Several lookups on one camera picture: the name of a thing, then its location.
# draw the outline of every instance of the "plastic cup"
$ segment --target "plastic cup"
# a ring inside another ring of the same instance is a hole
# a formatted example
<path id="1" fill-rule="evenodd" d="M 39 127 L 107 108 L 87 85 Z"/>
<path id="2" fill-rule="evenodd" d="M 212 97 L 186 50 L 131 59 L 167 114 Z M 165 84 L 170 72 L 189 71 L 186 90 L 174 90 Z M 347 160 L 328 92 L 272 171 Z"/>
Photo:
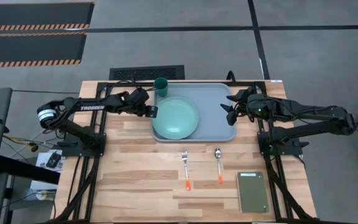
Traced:
<path id="1" fill-rule="evenodd" d="M 168 80 L 166 78 L 160 77 L 154 80 L 154 87 L 156 88 L 155 92 L 159 96 L 165 97 L 168 93 Z"/>

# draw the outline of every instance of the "orange striped tape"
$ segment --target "orange striped tape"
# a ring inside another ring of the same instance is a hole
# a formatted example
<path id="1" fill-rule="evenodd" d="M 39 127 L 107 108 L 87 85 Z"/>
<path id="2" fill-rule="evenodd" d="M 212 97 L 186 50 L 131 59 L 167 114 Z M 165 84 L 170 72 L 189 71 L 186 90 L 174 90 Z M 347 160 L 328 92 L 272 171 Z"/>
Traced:
<path id="1" fill-rule="evenodd" d="M 41 61 L 24 61 L 24 62 L 0 62 L 2 67 L 21 67 L 21 66 L 47 66 L 47 65 L 78 65 L 81 60 L 41 60 Z"/>
<path id="2" fill-rule="evenodd" d="M 0 30 L 86 29 L 89 24 L 0 25 Z"/>
<path id="3" fill-rule="evenodd" d="M 29 37 L 29 36 L 45 36 L 45 35 L 86 35 L 86 32 L 64 32 L 64 33 L 44 33 L 44 34 L 0 34 L 0 37 Z"/>
<path id="4" fill-rule="evenodd" d="M 40 3 L 25 3 L 25 2 L 22 2 L 22 3 L 0 3 L 0 5 L 13 5 L 13 4 L 28 4 L 28 5 L 31 5 L 31 4 L 81 4 L 81 3 L 86 3 L 86 4 L 94 4 L 94 1 L 88 1 L 88 2 L 40 2 Z"/>

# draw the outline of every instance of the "gray floor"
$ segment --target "gray floor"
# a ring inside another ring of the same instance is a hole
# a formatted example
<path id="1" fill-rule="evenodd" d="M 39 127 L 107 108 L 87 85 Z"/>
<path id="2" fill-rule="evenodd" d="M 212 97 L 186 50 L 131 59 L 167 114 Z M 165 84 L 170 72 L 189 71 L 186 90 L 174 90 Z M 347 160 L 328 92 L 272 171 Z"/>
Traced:
<path id="1" fill-rule="evenodd" d="M 261 26 L 358 25 L 358 1 L 254 1 Z M 213 25 L 251 25 L 247 1 L 96 0 L 91 21 L 91 28 Z M 358 30 L 262 31 L 261 35 L 271 79 L 284 81 L 287 97 L 358 112 Z M 0 68 L 0 87 L 79 91 L 83 80 L 108 79 L 109 68 L 180 64 L 185 65 L 187 79 L 222 79 L 229 70 L 237 79 L 262 78 L 252 31 L 105 33 L 88 35 L 80 65 Z M 41 132 L 36 108 L 66 96 L 14 93 L 7 123 L 12 135 L 35 137 Z M 358 223 L 358 133 L 305 140 L 311 143 L 304 152 L 318 216 Z M 1 154 L 13 152 L 2 146 Z M 28 149 L 22 154 L 35 156 Z M 50 211 L 48 206 L 18 210 L 13 223 L 42 222 Z M 26 219 L 29 212 L 39 214 L 39 220 Z"/>

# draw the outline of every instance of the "plastic tray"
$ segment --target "plastic tray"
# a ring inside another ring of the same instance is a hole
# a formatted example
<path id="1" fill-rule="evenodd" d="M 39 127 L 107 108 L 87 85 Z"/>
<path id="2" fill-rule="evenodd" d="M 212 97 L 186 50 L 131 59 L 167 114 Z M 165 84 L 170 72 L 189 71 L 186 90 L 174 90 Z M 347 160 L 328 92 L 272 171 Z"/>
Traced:
<path id="1" fill-rule="evenodd" d="M 187 138 L 172 140 L 159 135 L 153 128 L 153 137 L 163 142 L 230 141 L 236 136 L 236 127 L 227 124 L 227 113 L 221 103 L 232 105 L 226 96 L 232 95 L 230 88 L 222 83 L 170 83 L 166 97 L 154 96 L 154 105 L 171 96 L 190 100 L 200 116 L 197 128 Z"/>

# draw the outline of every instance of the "wooden plank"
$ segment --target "wooden plank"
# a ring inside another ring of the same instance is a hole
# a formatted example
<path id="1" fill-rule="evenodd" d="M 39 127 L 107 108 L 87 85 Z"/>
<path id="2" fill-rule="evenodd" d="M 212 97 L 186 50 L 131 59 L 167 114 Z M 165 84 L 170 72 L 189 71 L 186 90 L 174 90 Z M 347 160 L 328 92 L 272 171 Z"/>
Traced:
<path id="1" fill-rule="evenodd" d="M 83 82 L 80 97 L 93 98 L 97 82 Z M 286 97 L 283 83 L 265 83 L 270 96 Z M 243 88 L 231 87 L 231 90 L 235 94 Z M 133 90 L 133 87 L 115 87 L 112 93 Z M 152 104 L 154 93 L 149 92 L 149 95 L 147 103 Z M 77 113 L 74 117 L 74 122 L 83 126 L 89 125 L 90 120 L 91 112 Z M 275 125 L 286 128 L 293 126 L 292 123 Z M 237 136 L 229 142 L 165 143 L 157 142 L 152 137 L 148 118 L 124 113 L 108 114 L 105 129 L 107 145 L 100 160 L 91 222 L 273 221 L 265 162 L 260 155 L 256 138 L 258 125 L 243 117 L 239 118 L 236 128 Z M 217 147 L 223 152 L 223 184 L 218 183 L 214 157 Z M 188 169 L 193 187 L 191 191 L 185 190 L 185 171 L 180 155 L 182 150 L 189 153 Z M 303 164 L 293 156 L 282 156 L 282 161 L 288 189 L 305 211 L 315 216 Z M 76 158 L 68 158 L 63 165 L 56 196 L 58 214 L 66 207 L 75 163 Z M 269 212 L 240 212 L 236 184 L 238 172 L 264 174 Z M 79 173 L 80 168 L 73 193 L 77 190 Z M 278 194 L 278 197 L 280 209 L 285 211 L 282 195 Z M 85 212 L 84 204 L 83 202 L 81 206 L 81 214 Z"/>

